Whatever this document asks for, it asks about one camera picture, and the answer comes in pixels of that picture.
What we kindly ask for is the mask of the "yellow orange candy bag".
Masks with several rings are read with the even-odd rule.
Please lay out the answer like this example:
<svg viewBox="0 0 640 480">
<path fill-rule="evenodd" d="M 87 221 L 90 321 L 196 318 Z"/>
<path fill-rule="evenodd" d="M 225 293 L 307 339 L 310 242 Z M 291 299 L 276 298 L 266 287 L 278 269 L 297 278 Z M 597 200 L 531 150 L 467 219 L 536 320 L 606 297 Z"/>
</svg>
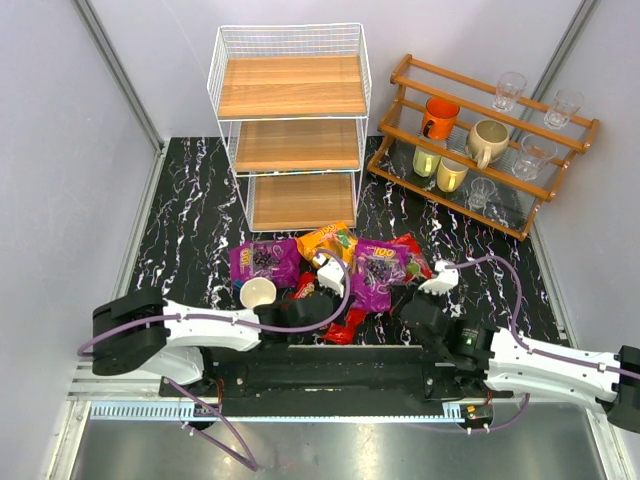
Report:
<svg viewBox="0 0 640 480">
<path fill-rule="evenodd" d="M 321 268 L 330 256 L 318 250 L 329 250 L 336 254 L 346 265 L 352 263 L 358 239 L 344 222 L 337 222 L 297 237 L 296 246 L 300 255 L 314 268 Z"/>
</svg>

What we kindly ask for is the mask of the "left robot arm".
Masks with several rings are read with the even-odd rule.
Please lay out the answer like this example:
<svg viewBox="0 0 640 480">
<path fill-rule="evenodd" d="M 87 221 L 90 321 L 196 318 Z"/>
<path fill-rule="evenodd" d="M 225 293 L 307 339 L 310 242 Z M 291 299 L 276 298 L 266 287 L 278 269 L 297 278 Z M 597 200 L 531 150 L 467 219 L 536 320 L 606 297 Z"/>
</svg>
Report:
<svg viewBox="0 0 640 480">
<path fill-rule="evenodd" d="M 97 376 L 142 370 L 180 385 L 205 377 L 203 350 L 249 352 L 269 341 L 318 330 L 344 309 L 332 296 L 313 291 L 278 300 L 275 294 L 243 292 L 239 310 L 183 305 L 145 288 L 94 309 L 92 338 L 78 349 Z"/>
</svg>

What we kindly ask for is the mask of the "purple grape candy bag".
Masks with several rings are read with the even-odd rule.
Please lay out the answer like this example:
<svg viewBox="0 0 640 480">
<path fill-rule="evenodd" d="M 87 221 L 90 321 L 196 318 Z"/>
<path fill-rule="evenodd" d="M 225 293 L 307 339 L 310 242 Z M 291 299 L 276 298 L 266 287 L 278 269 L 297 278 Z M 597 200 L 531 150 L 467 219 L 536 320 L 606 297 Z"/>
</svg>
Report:
<svg viewBox="0 0 640 480">
<path fill-rule="evenodd" d="M 405 245 L 361 238 L 355 247 L 352 306 L 382 313 L 391 308 L 391 288 L 404 283 L 409 249 Z"/>
</svg>

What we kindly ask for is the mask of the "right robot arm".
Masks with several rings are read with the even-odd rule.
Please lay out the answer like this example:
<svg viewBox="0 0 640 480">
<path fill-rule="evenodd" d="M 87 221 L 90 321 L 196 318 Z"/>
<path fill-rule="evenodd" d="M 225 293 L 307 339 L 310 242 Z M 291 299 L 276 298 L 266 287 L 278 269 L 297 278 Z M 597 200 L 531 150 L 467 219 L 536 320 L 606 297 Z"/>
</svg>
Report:
<svg viewBox="0 0 640 480">
<path fill-rule="evenodd" d="M 636 347 L 593 352 L 526 339 L 505 327 L 454 319 L 421 292 L 397 312 L 412 337 L 463 383 L 570 402 L 622 430 L 639 431 Z"/>
</svg>

